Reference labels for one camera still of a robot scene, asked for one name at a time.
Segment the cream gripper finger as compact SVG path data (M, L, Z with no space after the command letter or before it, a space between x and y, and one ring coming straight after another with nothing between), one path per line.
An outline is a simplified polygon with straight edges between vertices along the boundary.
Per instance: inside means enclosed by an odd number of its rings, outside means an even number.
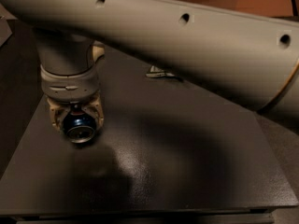
M49 114L52 127L58 133L63 133L64 119L69 114L71 105L57 102L49 97L47 98L47 102L50 106Z
M100 131L104 125L104 111L100 94L96 93L91 96L87 101L83 103L81 109L94 119L96 124L96 131Z

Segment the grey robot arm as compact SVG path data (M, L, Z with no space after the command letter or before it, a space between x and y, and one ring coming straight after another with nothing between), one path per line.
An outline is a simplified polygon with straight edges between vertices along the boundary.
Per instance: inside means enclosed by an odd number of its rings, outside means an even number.
M177 0L0 0L38 28L99 40L296 132L299 25Z

